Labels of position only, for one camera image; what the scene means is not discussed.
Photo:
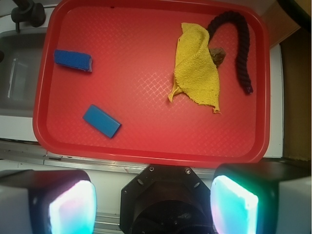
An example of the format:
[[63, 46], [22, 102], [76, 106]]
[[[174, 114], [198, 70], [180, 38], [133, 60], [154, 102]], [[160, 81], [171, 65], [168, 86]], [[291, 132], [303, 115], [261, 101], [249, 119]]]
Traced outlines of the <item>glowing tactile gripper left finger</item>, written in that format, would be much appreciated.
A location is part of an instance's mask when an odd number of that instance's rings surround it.
[[91, 234], [96, 189], [83, 170], [0, 173], [2, 234]]

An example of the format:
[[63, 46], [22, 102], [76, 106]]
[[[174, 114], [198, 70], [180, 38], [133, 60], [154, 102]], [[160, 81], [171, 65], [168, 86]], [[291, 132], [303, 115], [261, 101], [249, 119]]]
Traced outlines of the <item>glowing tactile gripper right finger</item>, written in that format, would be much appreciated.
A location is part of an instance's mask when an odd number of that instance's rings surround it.
[[211, 185], [219, 234], [310, 234], [310, 166], [291, 162], [222, 164]]

